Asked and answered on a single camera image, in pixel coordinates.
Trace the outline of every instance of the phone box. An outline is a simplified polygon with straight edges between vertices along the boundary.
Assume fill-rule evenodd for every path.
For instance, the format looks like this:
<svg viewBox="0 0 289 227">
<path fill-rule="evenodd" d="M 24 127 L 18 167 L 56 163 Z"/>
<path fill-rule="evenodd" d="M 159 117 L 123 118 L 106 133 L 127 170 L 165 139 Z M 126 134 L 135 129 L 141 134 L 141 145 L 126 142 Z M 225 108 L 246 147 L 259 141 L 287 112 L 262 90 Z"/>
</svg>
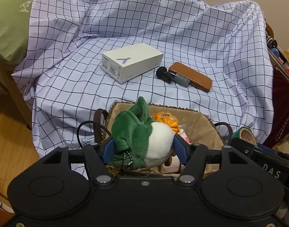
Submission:
<svg viewBox="0 0 289 227">
<path fill-rule="evenodd" d="M 163 53 L 148 44 L 134 44 L 102 53 L 101 69 L 124 83 L 160 65 Z"/>
</svg>

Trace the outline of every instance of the wooden chair leg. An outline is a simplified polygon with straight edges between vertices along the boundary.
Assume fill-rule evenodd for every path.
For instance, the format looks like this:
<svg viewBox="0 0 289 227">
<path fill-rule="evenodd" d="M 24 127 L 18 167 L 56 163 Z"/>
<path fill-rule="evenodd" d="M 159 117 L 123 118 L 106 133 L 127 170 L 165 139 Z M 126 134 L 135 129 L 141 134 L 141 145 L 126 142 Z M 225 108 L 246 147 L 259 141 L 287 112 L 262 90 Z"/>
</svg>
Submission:
<svg viewBox="0 0 289 227">
<path fill-rule="evenodd" d="M 11 72 L 6 70 L 4 64 L 0 63 L 0 82 L 8 89 L 10 96 L 12 97 L 27 125 L 32 127 L 32 112 L 25 103 L 22 94 L 19 92 L 19 89 L 10 73 Z"/>
</svg>

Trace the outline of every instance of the phone case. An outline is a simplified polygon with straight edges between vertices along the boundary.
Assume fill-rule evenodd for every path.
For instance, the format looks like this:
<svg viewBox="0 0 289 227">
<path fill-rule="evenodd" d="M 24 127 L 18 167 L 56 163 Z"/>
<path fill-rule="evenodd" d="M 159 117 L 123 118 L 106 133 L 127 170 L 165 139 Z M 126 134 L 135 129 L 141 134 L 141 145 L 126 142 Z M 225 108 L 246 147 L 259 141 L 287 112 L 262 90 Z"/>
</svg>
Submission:
<svg viewBox="0 0 289 227">
<path fill-rule="evenodd" d="M 197 89 L 201 89 L 205 92 L 209 92 L 211 89 L 213 82 L 212 79 L 180 62 L 175 62 L 172 66 L 170 66 L 169 71 L 173 73 L 177 72 L 187 77 L 190 79 L 190 85 Z"/>
</svg>

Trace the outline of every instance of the basket handle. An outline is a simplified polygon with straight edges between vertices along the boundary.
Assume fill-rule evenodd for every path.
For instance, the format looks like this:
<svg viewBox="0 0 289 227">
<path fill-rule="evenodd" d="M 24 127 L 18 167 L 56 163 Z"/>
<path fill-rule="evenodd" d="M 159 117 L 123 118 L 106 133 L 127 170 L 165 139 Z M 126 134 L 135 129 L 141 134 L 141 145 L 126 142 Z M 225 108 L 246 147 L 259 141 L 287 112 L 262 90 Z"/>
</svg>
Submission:
<svg viewBox="0 0 289 227">
<path fill-rule="evenodd" d="M 104 120 L 107 119 L 108 112 L 105 109 L 98 108 L 94 113 L 93 121 L 101 124 L 102 115 Z M 102 143 L 102 129 L 100 127 L 94 127 L 94 141 L 98 144 Z"/>
<path fill-rule="evenodd" d="M 228 132 L 229 132 L 229 138 L 228 138 L 228 140 L 227 140 L 227 145 L 230 146 L 231 141 L 232 141 L 232 135 L 233 135 L 232 127 L 231 127 L 228 123 L 226 123 L 226 122 L 218 122 L 218 123 L 214 124 L 215 127 L 216 127 L 216 126 L 220 126 L 220 125 L 224 125 L 224 126 L 227 127 L 227 130 L 228 130 Z"/>
</svg>

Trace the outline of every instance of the green tape roll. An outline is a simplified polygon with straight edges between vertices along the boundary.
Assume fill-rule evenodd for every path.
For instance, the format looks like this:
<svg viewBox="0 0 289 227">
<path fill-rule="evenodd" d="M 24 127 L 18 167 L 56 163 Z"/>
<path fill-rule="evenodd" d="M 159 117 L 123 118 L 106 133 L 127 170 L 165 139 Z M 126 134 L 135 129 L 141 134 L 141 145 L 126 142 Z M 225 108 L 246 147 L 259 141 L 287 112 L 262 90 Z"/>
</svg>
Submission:
<svg viewBox="0 0 289 227">
<path fill-rule="evenodd" d="M 232 139 L 234 138 L 242 139 L 250 144 L 257 146 L 257 142 L 253 133 L 247 127 L 241 127 L 237 131 L 235 131 L 232 135 Z"/>
</svg>

